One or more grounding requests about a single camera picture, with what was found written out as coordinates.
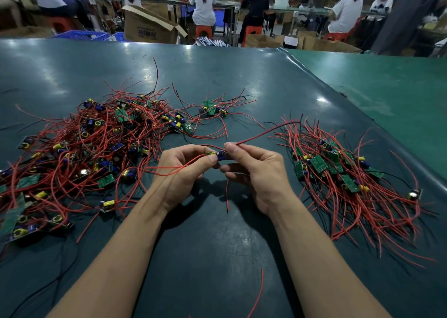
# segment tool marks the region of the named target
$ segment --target stool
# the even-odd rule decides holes
[[[196,25],[196,40],[200,37],[201,33],[206,33],[209,39],[213,39],[213,29],[206,25]]]
[[[335,33],[328,33],[325,36],[326,40],[339,40],[344,43],[348,40],[349,33],[341,33],[341,32],[335,32]]]
[[[71,18],[68,17],[45,17],[47,24],[53,27],[57,33],[69,30],[76,30],[76,25]]]
[[[262,26],[250,26],[247,25],[245,28],[245,35],[244,35],[244,41],[242,43],[242,47],[245,47],[245,41],[247,40],[247,35],[251,35],[254,33],[255,35],[261,35],[262,34]]]

